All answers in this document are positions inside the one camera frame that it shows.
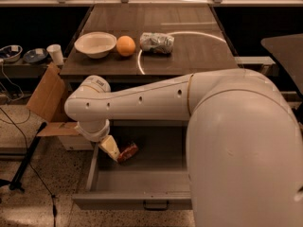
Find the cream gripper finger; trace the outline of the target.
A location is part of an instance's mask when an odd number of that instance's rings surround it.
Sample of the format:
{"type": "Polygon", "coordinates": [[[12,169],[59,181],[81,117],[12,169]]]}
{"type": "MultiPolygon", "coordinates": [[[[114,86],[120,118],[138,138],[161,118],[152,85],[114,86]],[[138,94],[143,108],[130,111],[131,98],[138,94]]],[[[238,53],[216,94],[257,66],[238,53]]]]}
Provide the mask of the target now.
{"type": "Polygon", "coordinates": [[[107,135],[100,143],[99,147],[106,152],[114,161],[117,161],[117,158],[120,154],[120,151],[117,147],[116,140],[112,135],[107,135]]]}

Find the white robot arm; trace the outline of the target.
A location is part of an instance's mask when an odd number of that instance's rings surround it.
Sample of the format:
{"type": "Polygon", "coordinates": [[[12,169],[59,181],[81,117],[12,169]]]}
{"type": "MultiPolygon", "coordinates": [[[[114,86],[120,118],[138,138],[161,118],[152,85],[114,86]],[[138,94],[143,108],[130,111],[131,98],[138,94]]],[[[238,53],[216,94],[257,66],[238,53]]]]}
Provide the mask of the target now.
{"type": "Polygon", "coordinates": [[[118,92],[90,76],[64,109],[95,142],[112,119],[185,120],[196,227],[303,227],[301,130],[261,73],[202,72],[118,92]]]}

